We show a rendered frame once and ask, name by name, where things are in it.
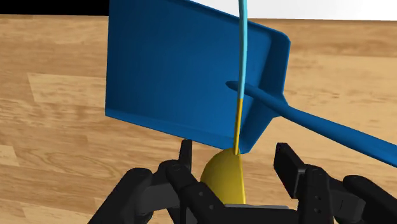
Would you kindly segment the blue dustpan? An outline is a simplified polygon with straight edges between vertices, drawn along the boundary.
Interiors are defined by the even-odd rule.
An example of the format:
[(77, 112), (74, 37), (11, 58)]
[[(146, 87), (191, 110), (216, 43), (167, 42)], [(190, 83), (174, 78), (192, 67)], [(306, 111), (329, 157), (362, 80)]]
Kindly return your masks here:
[[(397, 167), (397, 145), (292, 108), (283, 96), (290, 40), (247, 25), (240, 151), (282, 116)], [(105, 114), (220, 149), (233, 145), (239, 19), (191, 0), (109, 0)]]

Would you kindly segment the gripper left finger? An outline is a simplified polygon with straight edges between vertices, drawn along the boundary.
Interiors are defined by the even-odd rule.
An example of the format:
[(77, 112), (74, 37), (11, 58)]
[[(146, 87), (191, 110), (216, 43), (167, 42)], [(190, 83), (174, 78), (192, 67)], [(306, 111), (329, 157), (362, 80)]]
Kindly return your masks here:
[(163, 209), (174, 224), (229, 224), (227, 208), (191, 168), (192, 141), (184, 139), (179, 158), (161, 162), (156, 172), (127, 171), (88, 224), (147, 224)]

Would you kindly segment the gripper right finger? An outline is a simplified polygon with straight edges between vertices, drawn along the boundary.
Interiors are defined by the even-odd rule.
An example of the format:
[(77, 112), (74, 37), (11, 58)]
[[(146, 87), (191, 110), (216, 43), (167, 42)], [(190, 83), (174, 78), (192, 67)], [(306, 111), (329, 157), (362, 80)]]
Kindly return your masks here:
[(304, 163), (287, 143), (276, 144), (274, 169), (298, 200), (299, 224), (397, 224), (397, 198), (366, 177), (337, 180)]

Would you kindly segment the yellow and light blue ladle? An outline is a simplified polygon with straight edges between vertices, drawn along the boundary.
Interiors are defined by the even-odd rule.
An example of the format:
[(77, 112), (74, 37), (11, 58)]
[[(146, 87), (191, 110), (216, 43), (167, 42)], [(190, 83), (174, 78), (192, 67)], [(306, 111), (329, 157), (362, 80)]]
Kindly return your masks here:
[(233, 147), (215, 154), (205, 165), (200, 179), (224, 204), (246, 203), (239, 141), (247, 66), (247, 0), (239, 0), (239, 40), (239, 80)]

